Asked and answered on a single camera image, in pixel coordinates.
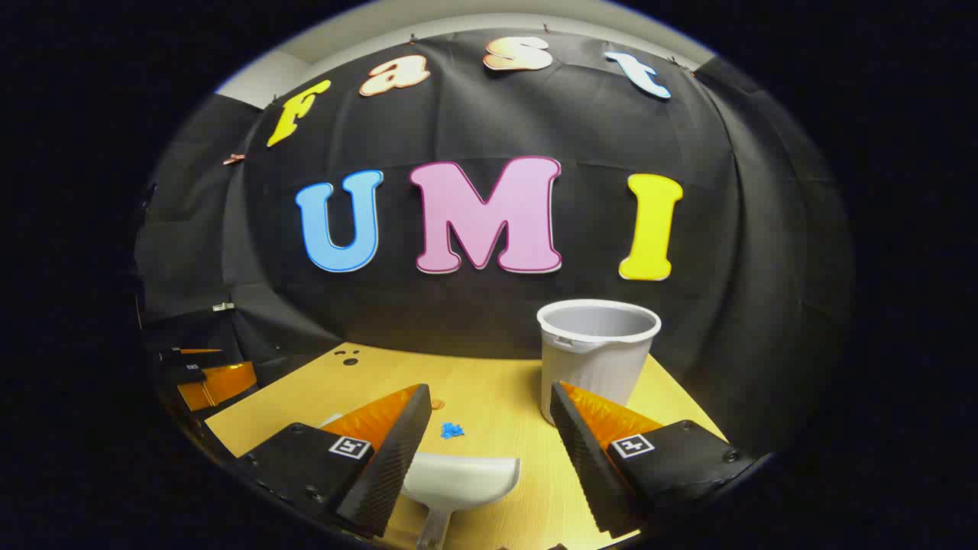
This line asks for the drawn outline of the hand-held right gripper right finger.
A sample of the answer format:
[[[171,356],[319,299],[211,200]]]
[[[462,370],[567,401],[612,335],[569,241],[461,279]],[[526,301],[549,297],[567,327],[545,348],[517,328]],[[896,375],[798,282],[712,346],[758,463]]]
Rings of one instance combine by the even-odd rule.
[[[759,470],[692,420],[663,425],[570,383],[552,384],[549,414],[598,529],[614,537],[687,528]]]

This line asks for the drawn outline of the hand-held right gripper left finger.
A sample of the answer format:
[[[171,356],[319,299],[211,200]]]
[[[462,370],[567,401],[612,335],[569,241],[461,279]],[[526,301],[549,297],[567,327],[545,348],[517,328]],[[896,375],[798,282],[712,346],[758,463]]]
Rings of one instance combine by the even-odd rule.
[[[413,384],[322,427],[291,422],[232,468],[306,521],[381,537],[430,415],[429,386]]]

